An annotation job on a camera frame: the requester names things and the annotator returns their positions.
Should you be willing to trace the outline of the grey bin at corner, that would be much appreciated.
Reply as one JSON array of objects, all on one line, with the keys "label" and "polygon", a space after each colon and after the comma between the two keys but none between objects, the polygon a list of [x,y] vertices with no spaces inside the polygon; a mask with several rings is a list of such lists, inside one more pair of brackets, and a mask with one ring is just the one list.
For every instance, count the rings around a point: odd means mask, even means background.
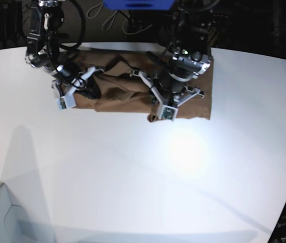
[{"label": "grey bin at corner", "polygon": [[0,242],[26,242],[6,185],[0,185]]}]

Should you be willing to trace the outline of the brown t-shirt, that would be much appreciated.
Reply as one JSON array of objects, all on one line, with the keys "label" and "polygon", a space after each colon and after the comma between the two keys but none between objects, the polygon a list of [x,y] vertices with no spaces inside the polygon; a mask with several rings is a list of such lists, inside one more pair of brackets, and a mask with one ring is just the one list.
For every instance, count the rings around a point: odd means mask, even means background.
[{"label": "brown t-shirt", "polygon": [[[73,95],[77,109],[92,109],[97,112],[145,113],[148,121],[158,119],[159,104],[139,77],[130,77],[130,72],[138,69],[151,75],[154,64],[146,54],[136,52],[115,52],[95,50],[82,52],[75,61],[85,70],[91,66],[101,66],[102,73],[94,73],[93,78],[101,90],[101,98],[91,100],[84,96],[68,91]],[[189,82],[204,92],[204,98],[195,97],[178,107],[177,118],[210,118],[211,89],[212,89],[212,59],[206,73]]]}]

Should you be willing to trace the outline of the blue plastic box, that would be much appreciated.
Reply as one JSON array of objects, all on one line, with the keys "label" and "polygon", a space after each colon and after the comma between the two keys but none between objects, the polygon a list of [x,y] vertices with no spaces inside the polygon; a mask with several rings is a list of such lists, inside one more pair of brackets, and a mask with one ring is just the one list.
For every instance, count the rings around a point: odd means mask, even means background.
[{"label": "blue plastic box", "polygon": [[169,10],[174,0],[103,0],[110,10]]}]

